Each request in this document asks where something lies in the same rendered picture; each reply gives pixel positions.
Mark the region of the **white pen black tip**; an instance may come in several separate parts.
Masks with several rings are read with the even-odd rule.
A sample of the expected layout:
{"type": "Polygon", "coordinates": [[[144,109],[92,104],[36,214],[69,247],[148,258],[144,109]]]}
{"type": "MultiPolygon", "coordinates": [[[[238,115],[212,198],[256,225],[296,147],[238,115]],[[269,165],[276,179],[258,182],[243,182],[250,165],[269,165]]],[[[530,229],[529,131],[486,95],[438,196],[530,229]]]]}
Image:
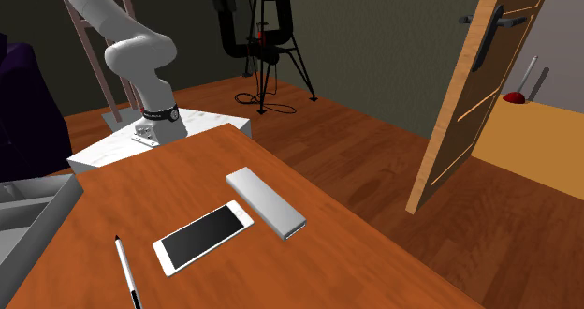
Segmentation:
{"type": "Polygon", "coordinates": [[[125,278],[125,281],[127,283],[134,308],[135,309],[143,309],[141,300],[139,298],[139,293],[137,291],[136,284],[135,284],[135,281],[133,278],[133,274],[132,274],[131,269],[129,267],[129,263],[128,263],[128,260],[127,260],[127,257],[126,257],[125,251],[124,251],[123,243],[121,241],[121,238],[118,235],[115,236],[114,243],[115,243],[116,250],[117,250],[123,271],[124,271],[124,278],[125,278]]]}

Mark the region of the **grey open shelf unit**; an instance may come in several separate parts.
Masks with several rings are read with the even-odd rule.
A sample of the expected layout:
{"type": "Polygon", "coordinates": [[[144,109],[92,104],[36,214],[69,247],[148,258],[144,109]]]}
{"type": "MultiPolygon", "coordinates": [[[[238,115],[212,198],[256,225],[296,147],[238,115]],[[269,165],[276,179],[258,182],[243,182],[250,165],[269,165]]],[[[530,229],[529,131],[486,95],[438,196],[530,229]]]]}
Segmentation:
{"type": "Polygon", "coordinates": [[[0,183],[0,304],[7,304],[73,209],[73,174],[0,183]]]}

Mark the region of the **white marble robot stand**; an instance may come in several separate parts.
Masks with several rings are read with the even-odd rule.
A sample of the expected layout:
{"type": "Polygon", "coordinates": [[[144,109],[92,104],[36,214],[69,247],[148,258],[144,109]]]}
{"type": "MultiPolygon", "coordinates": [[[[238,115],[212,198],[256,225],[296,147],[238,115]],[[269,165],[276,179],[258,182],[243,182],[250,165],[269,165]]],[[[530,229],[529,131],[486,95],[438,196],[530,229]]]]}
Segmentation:
{"type": "MultiPolygon", "coordinates": [[[[179,112],[188,137],[227,123],[234,125],[249,138],[252,137],[251,120],[248,118],[182,108],[179,108],[179,112]]],[[[70,156],[67,162],[73,172],[81,174],[98,169],[156,147],[152,140],[135,140],[135,124],[127,125],[70,156]]]]}

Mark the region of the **black tripod with black tube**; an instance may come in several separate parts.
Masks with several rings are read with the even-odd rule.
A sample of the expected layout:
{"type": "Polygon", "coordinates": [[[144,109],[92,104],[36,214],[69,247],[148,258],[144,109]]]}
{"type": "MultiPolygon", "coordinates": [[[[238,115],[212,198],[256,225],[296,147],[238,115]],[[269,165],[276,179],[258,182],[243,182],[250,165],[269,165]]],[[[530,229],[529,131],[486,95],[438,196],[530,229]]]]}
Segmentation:
{"type": "Polygon", "coordinates": [[[244,77],[254,76],[256,94],[250,96],[249,104],[257,104],[258,113],[274,110],[284,114],[294,114],[296,109],[282,104],[267,104],[270,74],[277,73],[280,56],[287,55],[311,93],[310,99],[317,97],[304,65],[297,40],[290,0],[248,0],[251,20],[248,36],[244,44],[236,39],[233,13],[237,10],[236,0],[212,0],[218,14],[222,45],[227,55],[246,60],[244,77]]]}

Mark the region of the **pink wooden ladder frame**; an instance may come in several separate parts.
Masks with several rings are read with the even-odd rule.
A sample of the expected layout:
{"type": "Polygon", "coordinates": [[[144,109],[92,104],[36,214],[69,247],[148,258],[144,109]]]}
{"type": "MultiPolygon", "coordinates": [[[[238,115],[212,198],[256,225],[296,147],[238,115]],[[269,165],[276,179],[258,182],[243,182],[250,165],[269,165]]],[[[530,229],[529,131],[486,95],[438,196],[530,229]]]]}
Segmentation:
{"type": "Polygon", "coordinates": [[[103,69],[98,62],[95,50],[92,46],[90,38],[88,38],[87,30],[92,27],[80,14],[74,9],[68,0],[63,0],[66,6],[66,10],[74,24],[77,34],[80,38],[80,42],[84,48],[84,51],[89,59],[91,67],[95,73],[97,81],[100,85],[101,91],[106,98],[110,112],[104,113],[102,115],[104,121],[110,128],[112,132],[116,132],[133,122],[137,121],[141,117],[142,102],[136,87],[127,79],[121,77],[120,82],[123,86],[125,96],[130,104],[129,108],[119,109],[116,106],[113,95],[111,93],[110,87],[104,75],[103,69]]]}

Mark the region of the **silver flat rectangular box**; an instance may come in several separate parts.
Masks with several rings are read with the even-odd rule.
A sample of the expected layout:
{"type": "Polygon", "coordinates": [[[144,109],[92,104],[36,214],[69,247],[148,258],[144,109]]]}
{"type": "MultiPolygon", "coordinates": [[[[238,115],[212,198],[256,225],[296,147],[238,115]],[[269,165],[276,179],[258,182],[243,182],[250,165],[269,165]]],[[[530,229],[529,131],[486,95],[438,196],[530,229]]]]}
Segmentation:
{"type": "Polygon", "coordinates": [[[283,241],[306,226],[306,218],[249,168],[228,174],[226,182],[283,241]]]}

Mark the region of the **white smartphone black screen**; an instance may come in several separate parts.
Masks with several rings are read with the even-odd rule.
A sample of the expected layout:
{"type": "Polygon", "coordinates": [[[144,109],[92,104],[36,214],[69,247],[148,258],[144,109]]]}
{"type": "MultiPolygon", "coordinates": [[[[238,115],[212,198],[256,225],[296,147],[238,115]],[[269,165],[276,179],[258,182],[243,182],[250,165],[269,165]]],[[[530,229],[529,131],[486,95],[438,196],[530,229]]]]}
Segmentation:
{"type": "Polygon", "coordinates": [[[236,200],[231,200],[154,242],[153,250],[165,276],[170,277],[254,222],[236,200]]]}

